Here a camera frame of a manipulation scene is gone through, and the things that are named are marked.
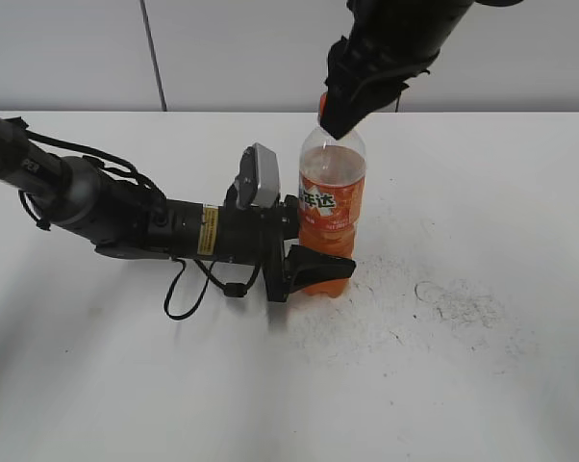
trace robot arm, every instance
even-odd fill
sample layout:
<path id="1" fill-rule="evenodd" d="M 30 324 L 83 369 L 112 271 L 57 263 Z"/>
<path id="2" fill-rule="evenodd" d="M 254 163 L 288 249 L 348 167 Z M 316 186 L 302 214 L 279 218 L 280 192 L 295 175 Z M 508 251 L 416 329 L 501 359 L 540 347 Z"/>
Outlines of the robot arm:
<path id="1" fill-rule="evenodd" d="M 507 7 L 522 0 L 479 0 Z M 348 0 L 354 14 L 349 38 L 328 54 L 328 93 L 320 124 L 342 138 L 368 114 L 388 106 L 428 72 L 441 46 L 474 0 Z"/>
<path id="2" fill-rule="evenodd" d="M 59 157 L 32 141 L 86 155 Z M 298 237 L 298 201 L 280 201 L 276 155 L 258 143 L 245 150 L 224 204 L 214 207 L 166 199 L 126 161 L 30 132 L 22 119 L 0 119 L 0 180 L 19 189 L 41 229 L 54 224 L 119 259 L 192 259 L 227 296 L 244 296 L 252 281 L 220 283 L 202 260 L 252 266 L 254 276 L 262 269 L 270 301 L 348 278 L 356 267 L 299 245 L 286 256 L 285 240 Z"/>

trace yellow label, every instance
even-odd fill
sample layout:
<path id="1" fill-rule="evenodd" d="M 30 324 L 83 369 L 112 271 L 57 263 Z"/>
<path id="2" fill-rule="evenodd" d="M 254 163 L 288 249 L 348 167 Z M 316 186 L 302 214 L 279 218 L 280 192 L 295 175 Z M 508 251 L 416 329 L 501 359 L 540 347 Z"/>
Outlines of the yellow label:
<path id="1" fill-rule="evenodd" d="M 213 255 L 216 243 L 216 228 L 219 224 L 219 209 L 212 205 L 205 205 L 202 210 L 202 224 L 200 239 L 197 244 L 198 255 Z"/>

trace white wall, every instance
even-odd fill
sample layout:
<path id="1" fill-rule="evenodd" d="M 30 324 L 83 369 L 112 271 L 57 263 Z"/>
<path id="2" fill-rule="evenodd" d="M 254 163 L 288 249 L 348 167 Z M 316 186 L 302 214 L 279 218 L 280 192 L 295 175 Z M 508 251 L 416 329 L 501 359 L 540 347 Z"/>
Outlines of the white wall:
<path id="1" fill-rule="evenodd" d="M 311 111 L 345 0 L 147 0 L 169 110 Z M 579 0 L 476 5 L 404 111 L 579 111 Z M 0 109 L 159 110 L 138 0 L 0 0 Z"/>
<path id="2" fill-rule="evenodd" d="M 0 110 L 159 110 L 138 1 L 0 0 Z"/>

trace bottle label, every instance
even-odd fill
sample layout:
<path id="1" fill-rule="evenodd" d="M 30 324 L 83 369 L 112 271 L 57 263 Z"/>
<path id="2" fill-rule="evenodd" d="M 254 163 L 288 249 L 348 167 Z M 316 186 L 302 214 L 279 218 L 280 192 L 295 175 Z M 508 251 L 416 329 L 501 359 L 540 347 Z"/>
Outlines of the bottle label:
<path id="1" fill-rule="evenodd" d="M 300 218 L 314 228 L 340 231 L 358 220 L 365 178 L 349 186 L 320 185 L 300 175 Z"/>

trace orange soda bottle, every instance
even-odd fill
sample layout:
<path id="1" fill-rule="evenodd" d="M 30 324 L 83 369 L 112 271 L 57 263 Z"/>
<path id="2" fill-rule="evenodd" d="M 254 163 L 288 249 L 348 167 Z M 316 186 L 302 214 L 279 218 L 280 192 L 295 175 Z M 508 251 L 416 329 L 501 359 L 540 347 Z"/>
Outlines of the orange soda bottle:
<path id="1" fill-rule="evenodd" d="M 341 140 L 317 126 L 300 156 L 300 244 L 351 258 L 365 187 L 365 143 L 356 131 Z M 308 295 L 339 296 L 349 279 L 304 289 Z"/>

